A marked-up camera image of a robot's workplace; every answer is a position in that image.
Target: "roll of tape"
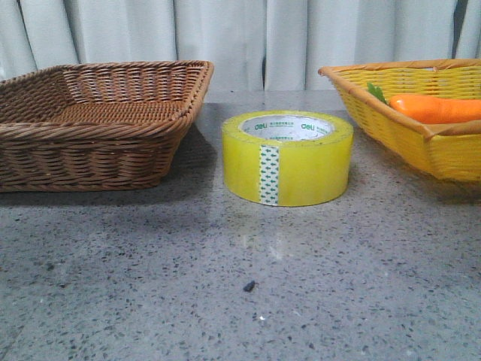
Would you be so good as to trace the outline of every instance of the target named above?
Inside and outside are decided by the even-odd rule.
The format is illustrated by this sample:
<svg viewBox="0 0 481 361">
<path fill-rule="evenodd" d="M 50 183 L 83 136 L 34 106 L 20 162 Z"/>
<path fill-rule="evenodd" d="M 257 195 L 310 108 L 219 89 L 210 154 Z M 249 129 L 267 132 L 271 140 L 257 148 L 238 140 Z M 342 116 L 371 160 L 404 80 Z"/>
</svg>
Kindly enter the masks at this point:
<svg viewBox="0 0 481 361">
<path fill-rule="evenodd" d="M 329 114 L 257 111 L 222 125 L 224 182 L 266 205 L 315 205 L 347 187 L 352 126 Z"/>
</svg>

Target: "wicker basket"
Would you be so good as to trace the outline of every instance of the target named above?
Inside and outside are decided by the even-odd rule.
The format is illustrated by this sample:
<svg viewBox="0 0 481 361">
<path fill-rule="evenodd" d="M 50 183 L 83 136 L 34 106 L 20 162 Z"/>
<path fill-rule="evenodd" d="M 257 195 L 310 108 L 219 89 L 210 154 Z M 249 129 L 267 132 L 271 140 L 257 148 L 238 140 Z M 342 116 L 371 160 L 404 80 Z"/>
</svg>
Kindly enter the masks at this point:
<svg viewBox="0 0 481 361">
<path fill-rule="evenodd" d="M 131 190 L 168 173 L 205 61 L 60 65 L 0 83 L 0 191 Z"/>
<path fill-rule="evenodd" d="M 421 124 L 367 91 L 370 82 L 388 100 L 397 93 L 481 99 L 481 59 L 326 66 L 319 73 L 329 77 L 357 124 L 413 167 L 439 179 L 481 180 L 481 120 Z"/>
</svg>

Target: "basket rim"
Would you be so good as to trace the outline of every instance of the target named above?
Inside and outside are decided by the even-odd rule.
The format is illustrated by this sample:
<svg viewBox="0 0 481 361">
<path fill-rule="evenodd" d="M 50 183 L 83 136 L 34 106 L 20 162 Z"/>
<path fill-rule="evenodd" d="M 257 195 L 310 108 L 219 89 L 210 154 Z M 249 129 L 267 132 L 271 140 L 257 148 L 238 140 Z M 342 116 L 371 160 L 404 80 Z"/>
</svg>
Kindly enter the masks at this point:
<svg viewBox="0 0 481 361">
<path fill-rule="evenodd" d="M 406 62 L 372 62 L 358 65 L 342 66 L 323 66 L 318 70 L 319 75 L 328 77 L 333 83 L 337 84 L 351 96 L 357 98 L 367 106 L 373 108 L 390 120 L 401 124 L 409 129 L 420 133 L 425 139 L 429 140 L 435 135 L 472 135 L 472 125 L 474 128 L 481 128 L 481 120 L 474 120 L 468 123 L 457 124 L 424 124 L 411 117 L 395 111 L 388 105 L 381 102 L 370 94 L 364 87 L 342 77 L 344 71 L 378 71 L 391 68 L 433 68 L 445 70 L 450 68 L 463 68 L 468 66 L 481 66 L 481 59 L 434 59 L 434 60 L 415 60 Z"/>
<path fill-rule="evenodd" d="M 213 63 L 207 60 L 174 60 L 158 62 L 91 62 L 70 65 L 54 65 L 32 71 L 18 77 L 3 80 L 0 82 L 0 90 L 5 86 L 15 86 L 19 83 L 29 81 L 32 77 L 42 74 L 55 73 L 57 71 L 75 71 L 82 69 L 112 69 L 112 68 L 131 68 L 131 67 L 162 67 L 178 65 L 199 65 L 202 71 L 195 80 L 192 92 L 185 100 L 185 107 L 175 111 L 169 118 L 161 121 L 147 123 L 111 123 L 108 126 L 91 122 L 75 123 L 55 123 L 44 121 L 41 123 L 18 122 L 0 123 L 0 139 L 2 141 L 72 141 L 80 139 L 95 140 L 121 140 L 137 137 L 155 138 L 156 136 L 169 132 L 169 129 L 182 117 L 193 112 L 193 108 L 198 100 L 202 99 L 207 92 L 210 78 L 213 74 Z"/>
</svg>

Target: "black speck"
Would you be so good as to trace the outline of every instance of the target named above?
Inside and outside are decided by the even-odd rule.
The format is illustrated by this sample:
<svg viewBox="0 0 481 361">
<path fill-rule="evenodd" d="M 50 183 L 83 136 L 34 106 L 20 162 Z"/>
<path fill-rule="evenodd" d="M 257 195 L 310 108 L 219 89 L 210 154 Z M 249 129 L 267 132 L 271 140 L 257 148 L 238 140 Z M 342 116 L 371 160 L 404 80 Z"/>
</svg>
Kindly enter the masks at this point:
<svg viewBox="0 0 481 361">
<path fill-rule="evenodd" d="M 252 292 L 254 290 L 255 285 L 256 285 L 255 281 L 250 281 L 248 284 L 244 286 L 243 290 L 246 292 Z"/>
</svg>

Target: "brown wicker basket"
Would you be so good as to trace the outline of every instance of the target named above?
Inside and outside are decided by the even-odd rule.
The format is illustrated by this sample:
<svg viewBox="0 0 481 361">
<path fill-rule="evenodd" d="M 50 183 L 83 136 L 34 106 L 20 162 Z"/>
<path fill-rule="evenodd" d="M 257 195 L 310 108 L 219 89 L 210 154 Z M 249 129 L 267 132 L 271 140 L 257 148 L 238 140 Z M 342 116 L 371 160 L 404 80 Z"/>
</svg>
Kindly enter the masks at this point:
<svg viewBox="0 0 481 361">
<path fill-rule="evenodd" d="M 131 190 L 168 173 L 206 61 L 60 65 L 0 83 L 0 192 Z"/>
</svg>

